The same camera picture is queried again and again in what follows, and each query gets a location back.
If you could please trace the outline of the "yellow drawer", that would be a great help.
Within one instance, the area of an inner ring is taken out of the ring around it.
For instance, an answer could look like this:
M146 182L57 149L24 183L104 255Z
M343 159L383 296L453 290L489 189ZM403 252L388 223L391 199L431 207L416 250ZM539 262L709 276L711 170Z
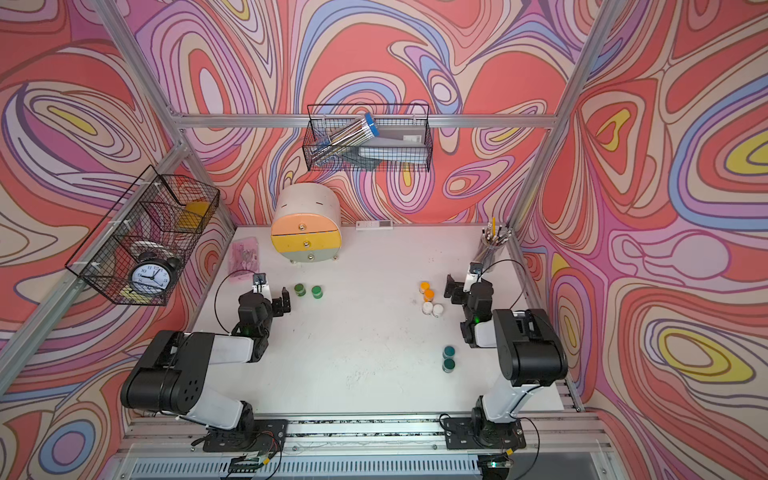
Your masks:
M342 237L338 230L273 235L271 241L275 249L280 253L337 250L342 245Z

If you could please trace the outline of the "cream round drawer cabinet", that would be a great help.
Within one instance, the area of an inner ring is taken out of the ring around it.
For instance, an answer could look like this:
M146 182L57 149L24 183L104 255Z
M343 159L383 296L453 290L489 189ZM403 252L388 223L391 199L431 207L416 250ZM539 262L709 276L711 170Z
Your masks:
M286 187L278 198L270 238L291 263L337 259L342 246L338 196L322 184Z

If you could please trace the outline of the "orange top drawer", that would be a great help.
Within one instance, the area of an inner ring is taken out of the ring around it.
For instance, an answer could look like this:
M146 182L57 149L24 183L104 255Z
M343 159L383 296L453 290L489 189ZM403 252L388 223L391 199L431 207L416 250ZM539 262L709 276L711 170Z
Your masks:
M271 226L273 236L302 235L337 231L339 226L332 219L314 213L295 213L276 218Z

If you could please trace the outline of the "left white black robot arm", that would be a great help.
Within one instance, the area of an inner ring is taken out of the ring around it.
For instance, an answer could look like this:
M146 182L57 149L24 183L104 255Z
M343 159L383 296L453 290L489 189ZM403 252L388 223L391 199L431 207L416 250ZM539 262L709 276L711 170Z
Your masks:
M208 387L208 370L262 360L273 321L290 311L287 289L274 299L250 291L238 298L238 322L229 335L160 331L124 381L122 406L173 414L215 432L253 432L252 406Z

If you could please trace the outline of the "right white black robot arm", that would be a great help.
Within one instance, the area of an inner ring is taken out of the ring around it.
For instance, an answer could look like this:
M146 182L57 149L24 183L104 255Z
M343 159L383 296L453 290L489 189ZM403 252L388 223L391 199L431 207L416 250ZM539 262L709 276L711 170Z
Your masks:
M493 294L493 284L478 275L463 282L446 277L444 297L464 314L462 338L471 348L494 350L500 369L472 410L475 435L516 421L535 393L564 379L568 370L565 349L546 312L495 309Z

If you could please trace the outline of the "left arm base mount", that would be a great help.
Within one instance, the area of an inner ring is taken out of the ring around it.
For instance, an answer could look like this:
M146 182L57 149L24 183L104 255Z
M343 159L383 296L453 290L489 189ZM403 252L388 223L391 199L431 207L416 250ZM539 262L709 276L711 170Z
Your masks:
M203 440L207 453L279 453L282 451L289 422L285 419L254 420L249 426L234 430L211 428Z

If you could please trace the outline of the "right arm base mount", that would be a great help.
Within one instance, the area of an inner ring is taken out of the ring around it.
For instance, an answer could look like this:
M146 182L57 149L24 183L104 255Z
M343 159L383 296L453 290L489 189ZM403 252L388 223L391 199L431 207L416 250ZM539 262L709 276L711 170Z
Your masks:
M438 423L445 435L448 450L512 450L527 447L519 421L496 424L470 417L441 415Z

